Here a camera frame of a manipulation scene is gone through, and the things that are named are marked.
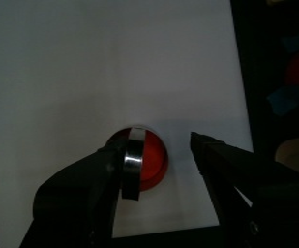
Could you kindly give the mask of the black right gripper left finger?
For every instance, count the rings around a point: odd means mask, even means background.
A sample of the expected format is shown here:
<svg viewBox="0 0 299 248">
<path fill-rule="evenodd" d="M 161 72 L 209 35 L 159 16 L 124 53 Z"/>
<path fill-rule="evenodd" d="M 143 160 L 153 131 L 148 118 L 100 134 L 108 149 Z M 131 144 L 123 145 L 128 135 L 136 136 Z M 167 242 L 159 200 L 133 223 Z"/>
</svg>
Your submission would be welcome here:
<svg viewBox="0 0 299 248">
<path fill-rule="evenodd" d="M 20 248 L 109 248 L 119 198 L 140 196 L 144 132 L 132 130 L 39 187 Z"/>
</svg>

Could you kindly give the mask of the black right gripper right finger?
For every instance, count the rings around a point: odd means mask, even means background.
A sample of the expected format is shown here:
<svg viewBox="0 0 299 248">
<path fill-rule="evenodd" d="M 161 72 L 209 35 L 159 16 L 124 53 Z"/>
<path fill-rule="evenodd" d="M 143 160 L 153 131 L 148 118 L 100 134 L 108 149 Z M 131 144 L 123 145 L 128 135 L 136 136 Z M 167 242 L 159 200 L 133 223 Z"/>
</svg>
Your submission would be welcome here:
<svg viewBox="0 0 299 248">
<path fill-rule="evenodd" d="M 196 132 L 191 151 L 228 248 L 299 248 L 299 172 Z"/>
</svg>

